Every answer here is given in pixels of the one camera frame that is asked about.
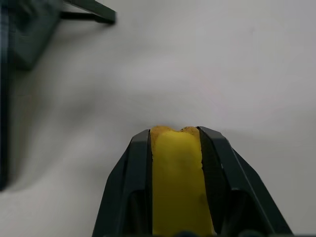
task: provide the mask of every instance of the white table surface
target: white table surface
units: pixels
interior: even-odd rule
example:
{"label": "white table surface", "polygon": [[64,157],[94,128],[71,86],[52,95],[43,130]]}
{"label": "white table surface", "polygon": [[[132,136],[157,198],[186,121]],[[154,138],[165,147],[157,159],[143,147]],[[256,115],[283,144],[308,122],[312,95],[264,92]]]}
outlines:
{"label": "white table surface", "polygon": [[12,94],[1,236],[92,235],[107,177],[157,124],[221,131],[295,233],[316,233],[316,1],[107,0],[62,22]]}

